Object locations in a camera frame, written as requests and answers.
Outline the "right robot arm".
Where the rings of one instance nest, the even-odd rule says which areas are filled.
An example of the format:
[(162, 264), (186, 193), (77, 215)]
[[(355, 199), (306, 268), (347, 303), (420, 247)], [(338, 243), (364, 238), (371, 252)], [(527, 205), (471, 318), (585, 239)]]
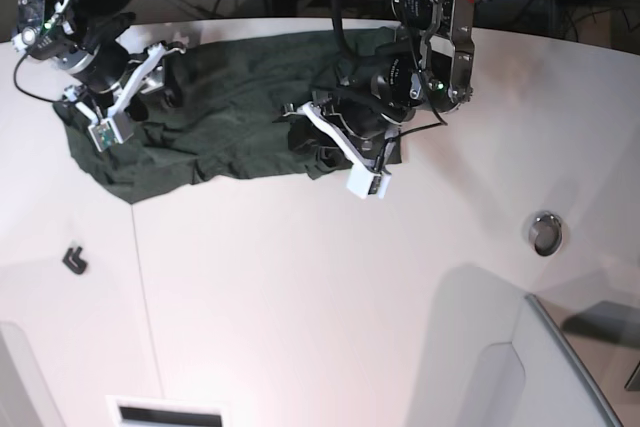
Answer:
[(129, 108), (140, 96), (175, 97), (166, 60), (186, 51), (181, 42), (156, 42), (139, 53), (121, 45), (136, 19), (125, 9), (130, 1), (17, 0), (14, 48), (23, 59), (51, 62), (76, 80), (60, 101), (87, 119), (100, 152), (133, 136)]

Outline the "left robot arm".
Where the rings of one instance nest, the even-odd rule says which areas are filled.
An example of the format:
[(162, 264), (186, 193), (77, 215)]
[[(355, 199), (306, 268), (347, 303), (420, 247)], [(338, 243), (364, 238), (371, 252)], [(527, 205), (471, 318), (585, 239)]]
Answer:
[(309, 155), (316, 170), (346, 168), (347, 188), (360, 198), (385, 195), (388, 164), (409, 135), (406, 124), (419, 111), (443, 127), (445, 115), (470, 101), (477, 0), (387, 0), (399, 25), (393, 41), (368, 55), (347, 41), (343, 0), (331, 0), (333, 35), (341, 59), (355, 73), (334, 85), (315, 85), (310, 101), (284, 107), (288, 146)]

